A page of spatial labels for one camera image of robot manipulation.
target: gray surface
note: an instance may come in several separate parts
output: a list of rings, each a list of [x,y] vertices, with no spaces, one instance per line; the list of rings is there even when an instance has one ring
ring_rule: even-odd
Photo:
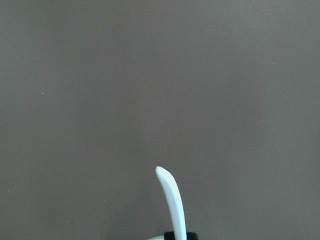
[[[320,1],[0,2],[0,239],[320,239]]]

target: white plastic part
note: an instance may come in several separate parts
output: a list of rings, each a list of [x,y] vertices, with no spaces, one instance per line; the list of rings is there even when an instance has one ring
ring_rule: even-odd
[[[185,221],[184,207],[178,185],[174,176],[163,167],[157,166],[155,173],[162,185],[166,201],[169,206],[171,220],[173,224],[175,240],[187,240],[187,229]],[[151,238],[152,240],[163,240],[164,236]]]

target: curved white tip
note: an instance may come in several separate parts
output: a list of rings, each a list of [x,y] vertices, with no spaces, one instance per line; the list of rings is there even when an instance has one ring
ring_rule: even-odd
[[[174,176],[161,166],[155,168],[155,173],[162,185],[169,206],[175,240],[187,240],[184,207],[178,185]]]

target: white handle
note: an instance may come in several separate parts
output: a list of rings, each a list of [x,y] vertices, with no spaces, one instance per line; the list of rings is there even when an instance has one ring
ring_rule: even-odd
[[[174,176],[163,167],[155,168],[169,206],[175,240],[187,240],[184,207]]]

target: white curved object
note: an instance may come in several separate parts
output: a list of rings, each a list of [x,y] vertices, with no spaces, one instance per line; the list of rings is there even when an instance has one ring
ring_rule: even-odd
[[[157,166],[155,168],[155,173],[162,185],[166,201],[169,206],[173,224],[174,238],[175,240],[187,240],[184,207],[182,205],[182,200],[176,180],[170,172],[168,172],[161,166]],[[151,239],[163,240],[164,236],[157,236]]]

